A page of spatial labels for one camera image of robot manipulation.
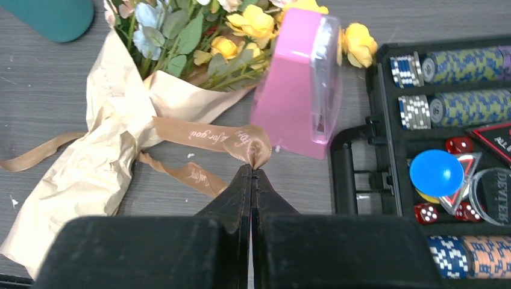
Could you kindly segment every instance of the yellow poker chip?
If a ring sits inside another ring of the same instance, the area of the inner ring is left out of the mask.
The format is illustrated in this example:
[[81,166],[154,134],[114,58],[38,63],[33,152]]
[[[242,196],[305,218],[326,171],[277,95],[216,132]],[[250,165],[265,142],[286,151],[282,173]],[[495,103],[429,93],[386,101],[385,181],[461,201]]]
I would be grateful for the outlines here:
[[430,197],[428,196],[427,194],[423,194],[421,193],[419,190],[415,189],[417,191],[417,193],[419,194],[420,197],[422,197],[423,199],[425,199],[426,201],[432,203],[432,204],[440,204],[440,201],[435,198],[435,197]]

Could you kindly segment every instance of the black plastic case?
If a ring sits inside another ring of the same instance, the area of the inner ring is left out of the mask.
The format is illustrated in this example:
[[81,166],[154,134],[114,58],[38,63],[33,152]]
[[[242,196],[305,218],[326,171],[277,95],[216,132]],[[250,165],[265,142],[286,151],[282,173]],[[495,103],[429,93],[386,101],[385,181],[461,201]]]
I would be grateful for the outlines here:
[[[338,214],[357,214],[355,177],[357,173],[369,174],[373,191],[381,193],[384,214],[415,219],[414,205],[425,202],[412,186],[409,178],[408,159],[427,149],[445,149],[445,141],[451,137],[467,135],[466,128],[438,128],[427,130],[405,130],[401,124],[398,97],[427,95],[481,89],[511,89],[511,81],[466,83],[454,85],[427,85],[401,89],[392,79],[390,57],[413,55],[416,51],[424,56],[430,51],[483,48],[511,45],[511,35],[486,38],[462,39],[425,43],[386,44],[377,52],[377,65],[366,72],[367,93],[371,104],[371,116],[366,124],[346,129],[335,136],[331,144],[330,157],[333,175],[334,203]],[[355,171],[351,143],[367,140],[374,145],[377,171]],[[475,140],[474,151],[483,152],[477,170],[505,167],[493,153],[482,148]],[[486,222],[465,223],[450,216],[440,205],[436,206],[441,216],[439,221],[421,226],[425,235],[511,235],[510,227],[494,226]],[[481,289],[511,288],[511,280],[446,280],[447,288]]]

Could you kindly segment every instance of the blue ball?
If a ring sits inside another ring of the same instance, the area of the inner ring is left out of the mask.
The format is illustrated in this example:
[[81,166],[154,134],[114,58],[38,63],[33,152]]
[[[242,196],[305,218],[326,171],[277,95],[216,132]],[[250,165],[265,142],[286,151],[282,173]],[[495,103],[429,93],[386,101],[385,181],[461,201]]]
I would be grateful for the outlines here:
[[460,161],[448,152],[430,149],[421,152],[410,165],[410,179],[420,192],[431,197],[454,194],[463,184]]

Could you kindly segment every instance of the wooden table surface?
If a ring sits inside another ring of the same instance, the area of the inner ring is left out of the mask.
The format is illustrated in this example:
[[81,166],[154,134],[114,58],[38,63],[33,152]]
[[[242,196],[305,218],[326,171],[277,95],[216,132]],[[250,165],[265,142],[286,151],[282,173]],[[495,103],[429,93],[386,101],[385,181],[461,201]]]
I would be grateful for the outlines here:
[[[14,158],[68,131],[84,131],[86,76],[96,59],[108,27],[101,0],[96,20],[79,40],[50,43],[0,8],[0,160]],[[457,37],[488,36],[510,31],[509,0],[323,0],[330,14],[343,26],[364,23],[378,43],[417,42]],[[343,67],[343,99],[338,130],[360,125],[369,114],[364,71]],[[252,95],[221,115],[214,124],[239,126],[248,123]],[[218,154],[163,143],[149,150],[168,166],[196,161],[229,182],[241,163]],[[190,159],[188,154],[195,154]],[[354,146],[356,169],[375,167],[374,151]],[[0,241],[7,236],[17,212],[57,155],[20,173],[0,170]],[[328,160],[280,151],[264,168],[273,186],[304,214],[331,214]],[[192,215],[210,198],[178,181],[136,164],[134,178],[121,205],[127,215]],[[357,180],[367,188],[366,180]],[[361,213],[377,213],[378,197],[359,200]],[[0,256],[0,273],[27,276],[22,266]]]

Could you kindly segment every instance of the stack of poker chips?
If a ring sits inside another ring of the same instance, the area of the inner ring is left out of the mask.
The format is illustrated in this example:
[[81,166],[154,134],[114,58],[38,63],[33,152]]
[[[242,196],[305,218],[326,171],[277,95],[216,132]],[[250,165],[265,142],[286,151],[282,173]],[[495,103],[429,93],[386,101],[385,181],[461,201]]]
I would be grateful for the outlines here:
[[471,272],[469,252],[463,241],[457,237],[431,236],[428,238],[430,251],[440,275],[448,279],[467,279]]
[[511,279],[509,236],[431,236],[428,243],[444,278]]
[[404,129],[431,128],[430,108],[426,95],[400,96],[398,102]]
[[397,87],[424,86],[419,54],[403,55],[390,58],[390,69]]
[[470,253],[475,279],[511,279],[511,237],[465,236],[463,244]]
[[429,52],[421,66],[428,84],[511,80],[511,46]]
[[429,110],[434,128],[505,122],[511,120],[511,92],[498,89],[436,93]]

